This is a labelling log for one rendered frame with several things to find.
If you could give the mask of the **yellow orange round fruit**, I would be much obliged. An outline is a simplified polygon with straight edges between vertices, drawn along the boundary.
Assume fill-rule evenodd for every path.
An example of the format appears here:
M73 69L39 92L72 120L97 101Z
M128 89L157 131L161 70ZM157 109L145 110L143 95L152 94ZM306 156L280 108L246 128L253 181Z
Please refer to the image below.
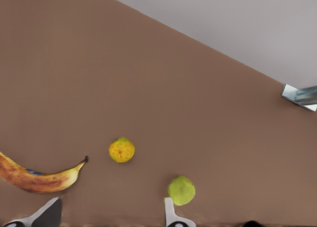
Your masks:
M125 137L117 138L109 146L109 155L117 163L128 162L134 154L134 144Z

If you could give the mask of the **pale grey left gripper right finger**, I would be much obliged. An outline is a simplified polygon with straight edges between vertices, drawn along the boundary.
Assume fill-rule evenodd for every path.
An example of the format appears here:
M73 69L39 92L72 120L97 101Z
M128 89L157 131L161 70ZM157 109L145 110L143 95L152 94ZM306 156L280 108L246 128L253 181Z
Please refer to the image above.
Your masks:
M187 218L175 213L174 203L171 197L164 199L165 226L166 227L196 227L196 224Z

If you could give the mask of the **silver frame post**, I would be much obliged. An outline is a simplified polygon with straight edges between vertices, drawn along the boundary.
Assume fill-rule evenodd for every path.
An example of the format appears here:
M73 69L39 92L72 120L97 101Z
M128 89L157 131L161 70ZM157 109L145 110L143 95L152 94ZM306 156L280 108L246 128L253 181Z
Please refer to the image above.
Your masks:
M289 84L284 84L281 96L309 111L317 111L317 86L297 89Z

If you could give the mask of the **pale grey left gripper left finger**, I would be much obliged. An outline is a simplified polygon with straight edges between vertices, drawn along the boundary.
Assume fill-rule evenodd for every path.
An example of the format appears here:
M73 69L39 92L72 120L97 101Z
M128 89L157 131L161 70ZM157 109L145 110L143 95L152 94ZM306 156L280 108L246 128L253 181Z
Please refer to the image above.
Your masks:
M33 215L13 220L2 227L60 227L62 199L52 198Z

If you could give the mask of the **green round fruit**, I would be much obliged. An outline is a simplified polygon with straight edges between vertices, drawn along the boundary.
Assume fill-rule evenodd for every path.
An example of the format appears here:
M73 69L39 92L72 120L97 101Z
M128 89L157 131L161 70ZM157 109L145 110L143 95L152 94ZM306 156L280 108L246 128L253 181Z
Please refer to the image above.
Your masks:
M186 176L177 176L169 184L167 193L175 205L183 206L194 199L196 189Z

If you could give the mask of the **ripe spotted yellow banana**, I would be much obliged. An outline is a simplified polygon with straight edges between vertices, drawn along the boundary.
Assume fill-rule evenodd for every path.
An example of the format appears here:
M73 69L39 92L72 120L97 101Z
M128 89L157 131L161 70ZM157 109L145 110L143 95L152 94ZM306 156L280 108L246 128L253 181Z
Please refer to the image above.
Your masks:
M58 173L41 173L24 168L0 152L0 177L9 184L34 193L54 193L71 187L81 168L88 162L85 156L77 166Z

